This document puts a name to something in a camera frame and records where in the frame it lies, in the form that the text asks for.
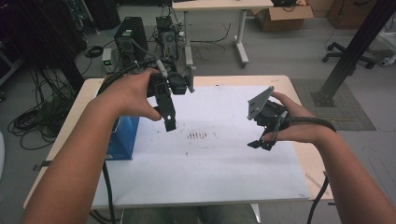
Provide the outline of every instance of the carpet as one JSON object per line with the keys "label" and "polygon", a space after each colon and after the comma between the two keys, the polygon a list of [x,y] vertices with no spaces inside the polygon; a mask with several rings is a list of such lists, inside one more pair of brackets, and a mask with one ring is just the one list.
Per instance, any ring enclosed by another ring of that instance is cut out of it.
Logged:
{"label": "carpet", "polygon": [[332,98],[336,107],[315,106],[311,92],[318,92],[324,82],[324,79],[291,80],[302,105],[316,117],[331,122],[337,131],[375,131],[375,126],[345,83]]}

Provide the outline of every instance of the forearm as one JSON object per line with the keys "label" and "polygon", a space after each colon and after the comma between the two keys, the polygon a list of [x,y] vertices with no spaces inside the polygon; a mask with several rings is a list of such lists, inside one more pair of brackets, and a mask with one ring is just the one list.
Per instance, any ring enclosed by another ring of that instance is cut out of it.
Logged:
{"label": "forearm", "polygon": [[93,100],[27,204],[23,223],[85,223],[117,113]]}
{"label": "forearm", "polygon": [[343,223],[391,223],[395,210],[387,197],[350,151],[330,130],[315,145],[323,159],[337,210]]}

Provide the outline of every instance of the white board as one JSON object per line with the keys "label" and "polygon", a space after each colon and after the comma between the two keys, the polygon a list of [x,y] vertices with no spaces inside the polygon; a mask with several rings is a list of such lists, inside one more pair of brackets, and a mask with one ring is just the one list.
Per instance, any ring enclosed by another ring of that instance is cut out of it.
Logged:
{"label": "white board", "polygon": [[[197,87],[175,96],[177,129],[141,119],[131,161],[108,161],[119,206],[253,203],[307,199],[290,142],[254,149],[263,127],[248,120],[248,100],[264,86]],[[107,205],[101,176],[93,207]]]}

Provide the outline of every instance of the black metal pole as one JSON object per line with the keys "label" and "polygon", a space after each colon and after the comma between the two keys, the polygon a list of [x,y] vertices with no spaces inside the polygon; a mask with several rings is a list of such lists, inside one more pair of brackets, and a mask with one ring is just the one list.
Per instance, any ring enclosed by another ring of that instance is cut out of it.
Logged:
{"label": "black metal pole", "polygon": [[378,0],[361,28],[352,38],[343,56],[334,67],[319,92],[312,92],[316,106],[331,106],[332,98],[351,73],[353,67],[371,45],[396,9],[395,0]]}

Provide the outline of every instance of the blue box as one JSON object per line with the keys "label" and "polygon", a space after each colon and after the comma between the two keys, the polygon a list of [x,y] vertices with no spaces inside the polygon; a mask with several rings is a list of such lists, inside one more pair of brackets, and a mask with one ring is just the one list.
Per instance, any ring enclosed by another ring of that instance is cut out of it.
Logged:
{"label": "blue box", "polygon": [[140,117],[119,117],[115,121],[108,143],[107,161],[125,161],[132,158],[139,119]]}

